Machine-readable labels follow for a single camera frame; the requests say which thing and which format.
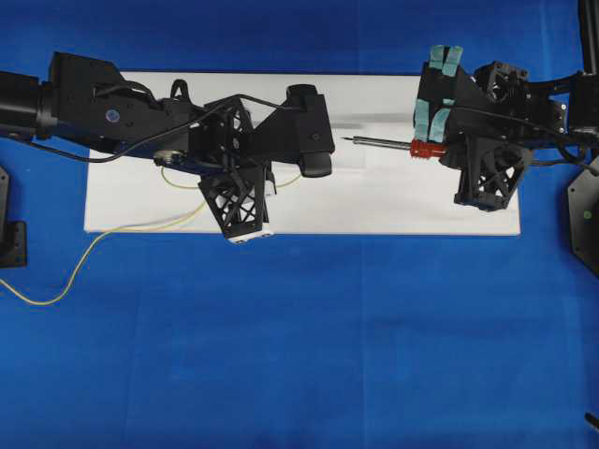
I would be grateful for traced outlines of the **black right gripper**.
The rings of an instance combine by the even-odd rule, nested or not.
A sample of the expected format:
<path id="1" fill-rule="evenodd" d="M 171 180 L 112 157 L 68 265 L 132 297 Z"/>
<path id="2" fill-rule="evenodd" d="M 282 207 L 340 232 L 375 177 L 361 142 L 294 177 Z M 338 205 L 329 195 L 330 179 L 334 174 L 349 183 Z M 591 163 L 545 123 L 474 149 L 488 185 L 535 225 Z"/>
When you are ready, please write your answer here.
<path id="1" fill-rule="evenodd" d="M 569 160 L 567 77 L 530 81 L 520 67 L 498 61 L 469 74 L 461 46 L 434 45 L 422 66 L 414 109 L 414 138 L 444 145 L 441 162 L 465 162 L 466 138 L 492 138 L 530 149 L 556 149 Z"/>

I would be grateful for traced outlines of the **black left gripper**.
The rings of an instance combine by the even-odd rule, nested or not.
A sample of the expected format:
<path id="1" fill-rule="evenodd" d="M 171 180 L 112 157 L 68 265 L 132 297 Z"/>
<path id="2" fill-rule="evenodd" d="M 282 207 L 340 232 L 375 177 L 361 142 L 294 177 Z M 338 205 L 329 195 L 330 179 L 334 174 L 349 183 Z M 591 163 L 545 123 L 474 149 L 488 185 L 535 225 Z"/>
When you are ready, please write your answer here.
<path id="1" fill-rule="evenodd" d="M 241 94 L 205 105 L 212 114 L 190 130 L 189 156 L 204 167 L 296 165 L 303 178 L 332 173 L 335 151 L 325 96 L 311 84 L 286 89 L 286 101 L 252 125 Z"/>

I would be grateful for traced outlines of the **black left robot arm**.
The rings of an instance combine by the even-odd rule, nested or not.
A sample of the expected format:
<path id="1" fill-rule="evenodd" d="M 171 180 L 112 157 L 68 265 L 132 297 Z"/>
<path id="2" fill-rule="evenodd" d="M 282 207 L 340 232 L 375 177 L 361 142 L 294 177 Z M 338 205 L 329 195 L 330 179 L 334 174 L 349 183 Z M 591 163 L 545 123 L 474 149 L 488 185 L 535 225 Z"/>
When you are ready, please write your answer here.
<path id="1" fill-rule="evenodd" d="M 298 166 L 305 178 L 331 174 L 335 146 L 315 86 L 287 87 L 282 104 L 265 104 L 271 112 L 259 124 L 244 106 L 252 100 L 233 94 L 198 106 L 184 80 L 157 99 L 112 62 L 56 52 L 46 81 L 2 72 L 1 135 L 30 146 L 61 138 L 101 152 L 101 163 L 129 156 L 199 175 L 274 162 Z"/>

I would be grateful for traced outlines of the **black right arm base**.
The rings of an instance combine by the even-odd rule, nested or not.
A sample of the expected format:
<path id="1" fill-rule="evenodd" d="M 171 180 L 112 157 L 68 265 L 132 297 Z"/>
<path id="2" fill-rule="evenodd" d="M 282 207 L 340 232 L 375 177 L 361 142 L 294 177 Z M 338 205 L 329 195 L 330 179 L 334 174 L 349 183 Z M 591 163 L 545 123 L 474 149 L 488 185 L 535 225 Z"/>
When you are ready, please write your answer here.
<path id="1" fill-rule="evenodd" d="M 598 276 L 598 177 L 584 170 L 566 193 L 572 253 Z"/>

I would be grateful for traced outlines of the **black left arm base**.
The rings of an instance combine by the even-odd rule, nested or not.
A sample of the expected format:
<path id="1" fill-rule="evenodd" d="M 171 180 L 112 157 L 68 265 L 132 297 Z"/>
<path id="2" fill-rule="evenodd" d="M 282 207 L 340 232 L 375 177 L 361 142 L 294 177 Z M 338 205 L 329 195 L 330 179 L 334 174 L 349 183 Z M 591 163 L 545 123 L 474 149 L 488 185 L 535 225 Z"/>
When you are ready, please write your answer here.
<path id="1" fill-rule="evenodd" d="M 27 266 L 26 222 L 7 219 L 10 177 L 3 167 L 0 169 L 0 268 Z"/>

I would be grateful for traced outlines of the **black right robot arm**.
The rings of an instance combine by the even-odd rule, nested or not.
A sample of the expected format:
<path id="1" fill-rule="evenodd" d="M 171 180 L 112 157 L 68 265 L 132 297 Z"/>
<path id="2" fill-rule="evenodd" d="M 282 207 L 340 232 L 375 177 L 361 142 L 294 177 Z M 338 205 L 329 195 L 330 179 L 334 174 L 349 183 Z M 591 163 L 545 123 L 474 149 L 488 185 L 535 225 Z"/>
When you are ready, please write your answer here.
<path id="1" fill-rule="evenodd" d="M 531 81 L 527 70 L 492 62 L 468 73 L 460 46 L 435 45 L 422 67 L 413 115 L 415 158 L 465 169 L 527 167 L 537 149 L 558 148 L 580 164 L 598 147 L 598 4 L 578 4 L 583 68 Z"/>

